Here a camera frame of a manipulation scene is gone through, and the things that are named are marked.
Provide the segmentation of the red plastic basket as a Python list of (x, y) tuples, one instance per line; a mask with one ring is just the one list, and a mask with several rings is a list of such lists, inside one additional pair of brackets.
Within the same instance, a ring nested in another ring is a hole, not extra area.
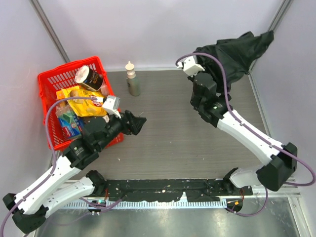
[[(62, 88), (76, 86), (75, 74), (83, 65), (89, 66), (98, 74), (102, 75), (104, 83), (108, 87), (109, 94), (114, 95), (111, 84), (107, 78), (107, 72), (104, 70), (99, 57), (93, 56), (83, 60), (66, 63), (38, 75), (39, 95), (44, 116), (46, 116), (49, 108), (57, 101), (56, 91), (61, 90)], [(56, 151), (63, 151), (70, 145), (71, 140), (68, 140), (63, 134), (55, 112), (56, 109), (53, 109), (49, 115), (48, 131), (54, 149)]]

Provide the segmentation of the black folding umbrella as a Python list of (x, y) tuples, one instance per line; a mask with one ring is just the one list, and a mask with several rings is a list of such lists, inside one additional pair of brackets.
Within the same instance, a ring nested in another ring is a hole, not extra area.
[(231, 85), (248, 74), (253, 61), (260, 58), (274, 40), (274, 32), (259, 36), (247, 32), (235, 39), (219, 39), (216, 44), (198, 47), (195, 53), (207, 53), (217, 58), (226, 74), (227, 90)]

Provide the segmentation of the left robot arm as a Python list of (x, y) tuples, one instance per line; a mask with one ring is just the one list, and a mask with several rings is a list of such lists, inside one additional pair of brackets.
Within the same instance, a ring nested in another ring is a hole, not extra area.
[(96, 170), (90, 171), (75, 184), (60, 186), (94, 162), (119, 134), (137, 135), (146, 118), (126, 110), (108, 119), (93, 117), (84, 126), (82, 136), (74, 140), (61, 156), (53, 158), (52, 167), (25, 190), (3, 197), (16, 227), (24, 234), (39, 228), (56, 210), (68, 202), (90, 195), (100, 195), (106, 182)]

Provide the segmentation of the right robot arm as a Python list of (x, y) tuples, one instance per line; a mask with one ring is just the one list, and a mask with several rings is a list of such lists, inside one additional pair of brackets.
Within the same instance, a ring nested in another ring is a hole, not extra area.
[(256, 168), (233, 168), (226, 178), (236, 188), (263, 185), (270, 191), (278, 191), (297, 168), (292, 156), (298, 149), (292, 144), (282, 144), (247, 122), (231, 106), (225, 97), (216, 94), (217, 84), (207, 73), (198, 73), (189, 80), (193, 83), (190, 103), (201, 118), (231, 135), (261, 162)]

